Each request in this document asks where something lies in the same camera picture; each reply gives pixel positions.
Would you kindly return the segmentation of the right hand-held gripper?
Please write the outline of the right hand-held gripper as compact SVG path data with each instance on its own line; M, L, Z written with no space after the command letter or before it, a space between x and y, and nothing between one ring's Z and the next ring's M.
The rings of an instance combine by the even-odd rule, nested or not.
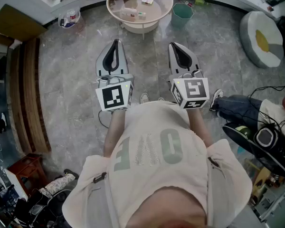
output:
M182 109L202 108L209 100L209 82L203 76L197 56L182 44L168 45L171 93Z

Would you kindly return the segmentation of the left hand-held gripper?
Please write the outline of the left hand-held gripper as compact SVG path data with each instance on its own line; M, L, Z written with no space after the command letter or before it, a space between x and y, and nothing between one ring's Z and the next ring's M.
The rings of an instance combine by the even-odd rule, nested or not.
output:
M104 112L130 108L134 76L128 73L128 64L122 42L115 39L104 47L96 60L96 95Z

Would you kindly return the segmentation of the green waste bin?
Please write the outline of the green waste bin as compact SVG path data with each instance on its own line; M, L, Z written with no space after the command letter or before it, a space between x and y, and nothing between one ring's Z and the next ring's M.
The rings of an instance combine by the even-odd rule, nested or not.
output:
M193 17L194 13L190 6L185 3L176 3L172 7L171 25L175 28L183 28Z

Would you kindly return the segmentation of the clear plastic bottle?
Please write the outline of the clear plastic bottle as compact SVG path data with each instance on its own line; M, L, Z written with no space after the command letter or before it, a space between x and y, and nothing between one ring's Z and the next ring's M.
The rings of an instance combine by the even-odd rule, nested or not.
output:
M137 20L145 20L146 19L146 13L145 12L139 12L136 9L131 8L121 8L120 9L120 18L124 19L126 21L137 21Z

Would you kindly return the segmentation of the person's left forearm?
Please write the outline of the person's left forearm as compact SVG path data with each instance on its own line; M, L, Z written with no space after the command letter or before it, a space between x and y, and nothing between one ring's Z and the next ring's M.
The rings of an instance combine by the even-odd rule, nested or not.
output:
M111 115L104 141L104 157L109 158L124 132L126 110L115 111Z

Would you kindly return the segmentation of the person's right forearm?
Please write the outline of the person's right forearm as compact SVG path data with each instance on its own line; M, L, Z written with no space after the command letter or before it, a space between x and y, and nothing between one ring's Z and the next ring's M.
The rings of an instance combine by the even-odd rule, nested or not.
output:
M208 148L213 144L210 132L205 125L202 114L199 109L187 110L189 118L190 129L204 142Z

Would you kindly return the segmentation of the pink basket with plastic bag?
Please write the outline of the pink basket with plastic bag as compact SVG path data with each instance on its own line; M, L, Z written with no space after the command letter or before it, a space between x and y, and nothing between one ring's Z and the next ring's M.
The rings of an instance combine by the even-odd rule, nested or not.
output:
M69 29L79 23L81 19L80 8L69 9L58 16L58 26L63 29Z

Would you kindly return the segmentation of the grey white egg cushion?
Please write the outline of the grey white egg cushion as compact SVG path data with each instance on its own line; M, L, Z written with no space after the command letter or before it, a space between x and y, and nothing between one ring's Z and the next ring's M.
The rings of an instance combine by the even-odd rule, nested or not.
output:
M246 14L239 26L248 58L259 68L279 67L284 57L283 38L274 20L261 11Z

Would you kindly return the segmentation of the brown cardboard sheet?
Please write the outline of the brown cardboard sheet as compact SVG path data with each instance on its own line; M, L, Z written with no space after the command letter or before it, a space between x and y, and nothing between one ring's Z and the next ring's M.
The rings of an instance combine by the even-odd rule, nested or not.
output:
M0 9L0 33L7 37L24 42L38 37L46 30L34 19L8 4Z

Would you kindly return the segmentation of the black pouch white trim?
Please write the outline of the black pouch white trim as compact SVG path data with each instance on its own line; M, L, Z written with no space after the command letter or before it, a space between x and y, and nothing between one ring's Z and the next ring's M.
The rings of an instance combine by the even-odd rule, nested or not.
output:
M279 132L273 124L264 125L254 135L254 142L265 149L270 150L276 145Z

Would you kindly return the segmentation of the person's white printed shirt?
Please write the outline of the person's white printed shirt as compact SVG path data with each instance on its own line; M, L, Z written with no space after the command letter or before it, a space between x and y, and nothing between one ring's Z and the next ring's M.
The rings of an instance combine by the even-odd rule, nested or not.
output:
M207 148L187 110L151 101L126 110L109 158L86 158L62 212L72 228L227 228L251 192L227 140Z

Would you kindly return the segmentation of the red-brown wooden table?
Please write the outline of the red-brown wooden table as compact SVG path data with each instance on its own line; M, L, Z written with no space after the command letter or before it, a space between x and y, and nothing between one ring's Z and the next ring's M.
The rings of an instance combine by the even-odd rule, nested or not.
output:
M41 155L29 153L4 170L20 198L27 200L34 189L39 190L49 183L41 161Z

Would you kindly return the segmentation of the black striped bag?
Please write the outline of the black striped bag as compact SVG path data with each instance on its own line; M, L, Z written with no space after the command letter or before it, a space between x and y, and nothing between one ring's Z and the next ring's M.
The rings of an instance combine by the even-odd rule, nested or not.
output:
M17 200L14 217L23 228L71 228L62 213L70 190L61 190L48 198L38 190L27 200Z

